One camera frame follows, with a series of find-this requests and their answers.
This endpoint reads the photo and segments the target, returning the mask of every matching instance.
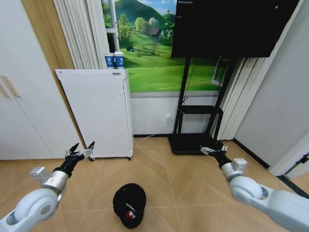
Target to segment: television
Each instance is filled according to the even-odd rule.
[[[172,58],[269,57],[298,0],[177,0]]]

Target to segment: wall outlet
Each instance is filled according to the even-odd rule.
[[[167,114],[166,115],[166,123],[169,123],[172,119],[172,114]]]

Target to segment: green hill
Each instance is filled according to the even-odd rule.
[[[159,26],[163,28],[167,20],[160,15],[154,8],[140,3],[137,0],[119,0],[115,1],[115,10],[117,18],[121,14],[126,14],[130,24],[134,25],[137,17],[142,17],[145,20],[149,20],[154,17],[159,21]]]
[[[174,14],[165,14],[163,17],[170,23],[175,23],[175,17],[176,15]]]

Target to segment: paper cup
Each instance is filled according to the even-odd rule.
[[[123,69],[124,68],[124,53],[123,52],[115,52],[115,59],[116,59],[116,65],[117,69]]]
[[[114,69],[114,54],[104,53],[105,61],[108,69]]]

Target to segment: tv stand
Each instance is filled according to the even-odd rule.
[[[221,149],[222,143],[217,141],[217,136],[220,129],[220,124],[223,117],[223,111],[220,108],[221,102],[225,95],[228,83],[233,74],[234,68],[237,63],[237,58],[230,60],[230,63],[226,70],[226,75],[223,80],[222,87],[219,91],[219,95],[214,106],[212,105],[183,105],[183,97],[185,92],[185,86],[188,78],[189,66],[191,58],[185,59],[185,65],[183,69],[183,80],[180,89],[178,107],[174,125],[173,134],[169,136],[169,143],[173,153],[175,154],[202,154],[200,152],[200,146],[206,146],[214,150]],[[204,133],[181,133],[183,114],[210,114],[209,123]],[[214,137],[210,135],[214,120],[218,115],[218,121],[214,132]]]

